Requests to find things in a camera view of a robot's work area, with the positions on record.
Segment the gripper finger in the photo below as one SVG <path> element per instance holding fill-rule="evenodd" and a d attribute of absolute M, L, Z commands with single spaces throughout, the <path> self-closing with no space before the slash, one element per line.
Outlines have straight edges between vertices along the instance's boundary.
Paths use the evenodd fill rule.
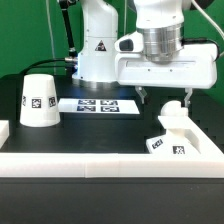
<path fill-rule="evenodd" d="M 190 106 L 190 98 L 193 94 L 193 89 L 192 88 L 185 88 L 185 98 L 184 98 L 184 106 L 188 108 Z"/>
<path fill-rule="evenodd" d="M 147 96 L 146 90 L 141 86 L 136 86 L 135 90 L 141 99 L 141 103 L 145 102 L 145 97 Z"/>

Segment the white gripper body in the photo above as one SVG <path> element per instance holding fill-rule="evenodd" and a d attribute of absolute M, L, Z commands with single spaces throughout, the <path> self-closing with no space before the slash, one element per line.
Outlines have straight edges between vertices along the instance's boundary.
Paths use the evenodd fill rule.
<path fill-rule="evenodd" d="M 121 85 L 209 89 L 217 80 L 217 46 L 185 45 L 171 60 L 152 62 L 140 53 L 119 53 L 115 73 Z"/>

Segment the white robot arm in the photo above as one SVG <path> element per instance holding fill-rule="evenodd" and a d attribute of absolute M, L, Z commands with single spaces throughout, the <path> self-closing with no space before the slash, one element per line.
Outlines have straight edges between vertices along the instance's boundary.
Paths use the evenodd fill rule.
<path fill-rule="evenodd" d="M 92 88 L 209 89 L 217 80 L 216 43 L 183 37 L 183 12 L 193 0 L 128 0 L 137 13 L 136 31 L 117 36 L 118 14 L 103 0 L 80 0 L 84 46 L 73 82 Z"/>

